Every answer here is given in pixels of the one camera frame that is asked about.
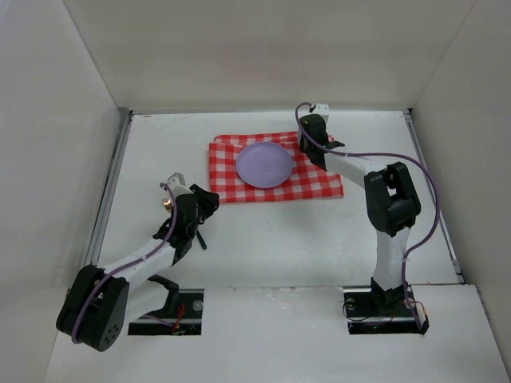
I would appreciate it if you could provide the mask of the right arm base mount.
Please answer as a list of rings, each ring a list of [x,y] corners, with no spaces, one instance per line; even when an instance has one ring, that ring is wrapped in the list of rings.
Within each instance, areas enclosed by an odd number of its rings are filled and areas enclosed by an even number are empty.
[[[410,286],[384,291],[373,282],[345,288],[342,311],[350,335],[424,335],[430,328],[426,308]]]

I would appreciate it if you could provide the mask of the purple plastic plate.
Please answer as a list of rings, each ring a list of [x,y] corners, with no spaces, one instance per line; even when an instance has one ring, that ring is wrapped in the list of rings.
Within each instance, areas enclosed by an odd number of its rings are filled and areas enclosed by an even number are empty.
[[[236,157],[237,175],[254,188],[279,186],[290,177],[293,168],[291,154],[273,142],[249,144]]]

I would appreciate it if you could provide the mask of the red white checkered cloth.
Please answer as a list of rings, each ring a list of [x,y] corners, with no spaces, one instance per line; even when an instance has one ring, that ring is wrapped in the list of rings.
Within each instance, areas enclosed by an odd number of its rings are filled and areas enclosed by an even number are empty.
[[[287,150],[294,161],[290,177],[274,188],[246,184],[236,171],[236,157],[249,144],[273,142]],[[341,176],[313,165],[299,150],[297,132],[217,136],[208,146],[209,183],[221,203],[283,202],[301,199],[341,198]]]

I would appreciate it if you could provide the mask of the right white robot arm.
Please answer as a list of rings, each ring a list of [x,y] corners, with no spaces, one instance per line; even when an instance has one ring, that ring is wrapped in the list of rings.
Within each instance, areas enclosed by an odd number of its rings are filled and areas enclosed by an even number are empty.
[[[383,291],[402,285],[402,263],[410,229],[421,204],[408,167],[385,164],[364,156],[334,154],[341,144],[330,142],[319,114],[297,119],[299,150],[321,169],[341,175],[365,192],[366,212],[377,233],[377,260],[371,285]]]

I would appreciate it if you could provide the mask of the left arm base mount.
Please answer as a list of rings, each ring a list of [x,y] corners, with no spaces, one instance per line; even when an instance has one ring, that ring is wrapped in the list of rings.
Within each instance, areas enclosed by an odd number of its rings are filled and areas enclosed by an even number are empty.
[[[125,317],[130,336],[199,336],[202,332],[204,290],[182,289],[154,275],[129,299]]]

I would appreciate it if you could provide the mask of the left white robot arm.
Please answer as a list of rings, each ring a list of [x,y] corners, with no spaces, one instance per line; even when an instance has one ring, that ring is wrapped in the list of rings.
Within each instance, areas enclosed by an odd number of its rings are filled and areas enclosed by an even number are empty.
[[[220,206],[218,194],[196,184],[167,182],[171,213],[156,234],[138,251],[106,267],[82,267],[57,316],[56,328],[75,344],[98,352],[113,345],[124,325],[138,318],[163,321],[182,316],[179,286],[161,275],[191,249],[200,225]]]

